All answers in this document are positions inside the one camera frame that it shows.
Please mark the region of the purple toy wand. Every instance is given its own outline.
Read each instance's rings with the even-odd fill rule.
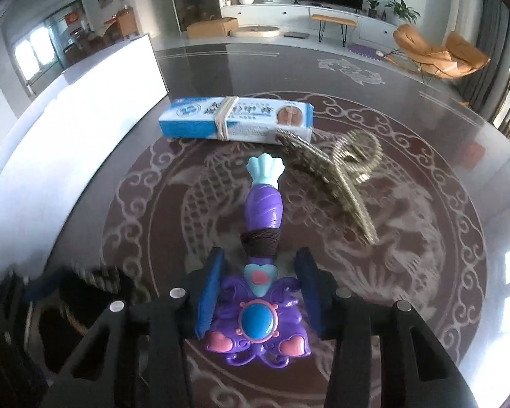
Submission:
[[[293,277],[278,279],[272,264],[283,214],[277,180],[285,167],[280,158],[263,153],[250,158],[247,168],[253,184],[245,203],[242,243],[249,264],[243,277],[227,276],[221,283],[207,349],[225,354],[230,365],[258,357],[272,368],[283,368],[290,357],[310,354],[299,301],[291,294],[300,284]]]

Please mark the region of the brown string wrap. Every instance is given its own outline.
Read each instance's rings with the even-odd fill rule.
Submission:
[[[281,235],[279,228],[260,228],[242,233],[240,240],[248,257],[271,259],[278,251]]]

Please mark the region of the light blue wand tip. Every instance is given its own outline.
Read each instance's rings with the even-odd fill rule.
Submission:
[[[277,189],[278,178],[286,167],[283,165],[281,158],[272,158],[267,153],[263,153],[258,158],[250,158],[246,169],[248,169],[253,180],[251,186],[268,184]]]

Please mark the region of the curtain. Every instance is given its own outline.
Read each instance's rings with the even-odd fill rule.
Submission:
[[[480,28],[483,0],[452,0],[444,42],[450,32],[455,31],[474,44]]]
[[[501,0],[483,0],[476,47],[491,61],[462,78],[458,89],[471,109],[488,119],[495,114],[510,77],[510,11]]]

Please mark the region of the gold metal piece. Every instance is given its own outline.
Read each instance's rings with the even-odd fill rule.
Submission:
[[[364,130],[348,132],[336,142],[329,156],[287,130],[278,130],[276,137],[284,145],[286,153],[294,155],[310,172],[329,184],[332,196],[336,197],[344,211],[352,213],[368,242],[376,244],[376,228],[355,186],[370,179],[371,172],[382,160],[382,146],[378,138]],[[360,147],[362,138],[367,140],[364,146],[371,149],[370,155]]]
[[[64,314],[66,315],[66,319],[68,319],[68,322],[74,328],[80,335],[85,336],[88,333],[88,328],[83,325],[80,321],[78,321],[72,313],[70,313],[70,310],[68,308],[68,305],[66,305],[64,302],[62,302],[61,306],[61,313],[64,311]]]

